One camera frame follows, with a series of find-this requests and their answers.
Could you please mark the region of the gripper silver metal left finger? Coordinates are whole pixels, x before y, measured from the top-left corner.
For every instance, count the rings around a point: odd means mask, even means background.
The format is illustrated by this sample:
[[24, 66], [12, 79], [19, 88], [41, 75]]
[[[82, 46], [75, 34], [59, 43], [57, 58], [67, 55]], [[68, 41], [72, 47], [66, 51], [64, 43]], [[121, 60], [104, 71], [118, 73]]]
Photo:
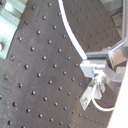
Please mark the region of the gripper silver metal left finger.
[[[91, 96], [92, 94], [92, 89], [94, 86], [94, 81], [91, 80], [89, 84], [87, 85], [87, 88], [82, 92], [80, 95], [79, 101], [83, 109], [86, 109], [91, 102]], [[105, 85], [101, 83], [95, 91], [95, 94], [93, 95], [95, 99], [100, 100], [102, 98], [102, 94], [105, 92]]]

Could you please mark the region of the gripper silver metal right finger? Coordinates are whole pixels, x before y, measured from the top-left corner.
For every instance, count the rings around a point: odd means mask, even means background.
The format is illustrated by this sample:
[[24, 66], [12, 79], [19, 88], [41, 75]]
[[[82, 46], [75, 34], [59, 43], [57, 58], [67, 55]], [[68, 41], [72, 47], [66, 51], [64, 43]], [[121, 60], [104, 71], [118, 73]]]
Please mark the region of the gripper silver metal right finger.
[[83, 60], [80, 68], [87, 78], [101, 83], [106, 77], [113, 82], [121, 82], [124, 72], [115, 72], [114, 68], [127, 60], [127, 52], [124, 47], [114, 49], [103, 49], [97, 52], [88, 52], [88, 59]]

